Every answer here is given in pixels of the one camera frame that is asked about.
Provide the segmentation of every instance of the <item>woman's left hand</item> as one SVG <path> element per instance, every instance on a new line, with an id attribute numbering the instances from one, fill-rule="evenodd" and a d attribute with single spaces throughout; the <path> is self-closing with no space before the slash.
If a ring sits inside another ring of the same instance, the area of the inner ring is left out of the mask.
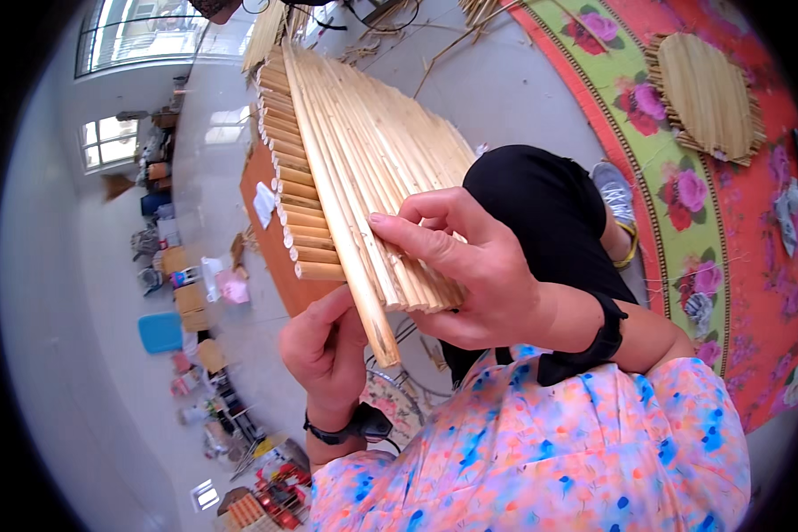
<path id="1" fill-rule="evenodd" d="M 367 375 L 367 335 L 347 285 L 290 320 L 279 342 L 287 369 L 308 393 L 309 414 L 313 405 L 343 412 L 357 404 Z"/>

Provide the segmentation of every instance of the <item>sneaker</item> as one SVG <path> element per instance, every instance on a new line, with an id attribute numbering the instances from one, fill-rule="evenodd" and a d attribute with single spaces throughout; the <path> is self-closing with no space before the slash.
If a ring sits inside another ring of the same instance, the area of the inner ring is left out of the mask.
<path id="1" fill-rule="evenodd" d="M 636 217 L 632 211 L 632 191 L 618 167 L 611 163 L 597 163 L 591 169 L 591 180 L 600 191 L 600 197 L 612 209 L 618 222 L 633 228 Z"/>
<path id="2" fill-rule="evenodd" d="M 626 178 L 620 173 L 618 167 L 608 162 L 597 163 L 591 169 L 591 180 L 600 191 L 603 202 L 609 206 L 615 222 L 629 233 L 632 244 L 630 251 L 623 261 L 613 262 L 618 270 L 625 270 L 632 258 L 636 256 L 638 248 L 638 231 L 636 230 L 636 216 L 632 209 L 632 190 Z"/>

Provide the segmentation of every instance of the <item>wrist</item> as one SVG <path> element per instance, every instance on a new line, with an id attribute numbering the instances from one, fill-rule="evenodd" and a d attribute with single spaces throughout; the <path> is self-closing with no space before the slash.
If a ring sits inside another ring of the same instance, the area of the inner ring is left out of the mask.
<path id="1" fill-rule="evenodd" d="M 342 431 L 355 413 L 358 400 L 342 406 L 326 405 L 310 395 L 307 396 L 307 419 L 312 426 L 321 431 L 338 432 Z"/>
<path id="2" fill-rule="evenodd" d="M 528 328 L 524 331 L 521 343 L 530 346 L 546 347 L 544 338 L 550 332 L 555 316 L 558 314 L 559 300 L 551 282 L 535 282 L 532 290 L 532 310 L 527 320 Z"/>

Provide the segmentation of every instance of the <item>pink bag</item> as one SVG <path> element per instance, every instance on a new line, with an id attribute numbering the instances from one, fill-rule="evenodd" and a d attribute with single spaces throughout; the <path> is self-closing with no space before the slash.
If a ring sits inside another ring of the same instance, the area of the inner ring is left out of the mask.
<path id="1" fill-rule="evenodd" d="M 248 283 L 232 270 L 222 270 L 216 274 L 216 286 L 222 292 L 222 297 L 235 305 L 251 301 L 248 295 Z"/>

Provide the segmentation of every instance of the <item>hand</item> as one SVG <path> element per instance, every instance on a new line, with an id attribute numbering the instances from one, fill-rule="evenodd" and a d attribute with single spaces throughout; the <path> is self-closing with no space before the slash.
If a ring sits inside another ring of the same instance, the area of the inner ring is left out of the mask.
<path id="1" fill-rule="evenodd" d="M 372 214 L 369 225 L 383 240 L 467 288 L 458 313 L 410 313 L 426 335 L 463 349 L 484 349 L 528 342 L 552 321 L 555 309 L 542 308 L 541 285 L 517 237 L 464 188 L 409 196 L 397 216 Z M 450 237 L 453 231 L 467 243 Z"/>
<path id="2" fill-rule="evenodd" d="M 310 420 L 320 429 L 332 431 L 319 425 L 317 412 L 311 410 L 350 414 L 367 375 L 363 360 L 367 335 L 349 287 L 341 286 L 311 303 L 283 328 L 279 343 L 284 364 L 307 390 Z"/>

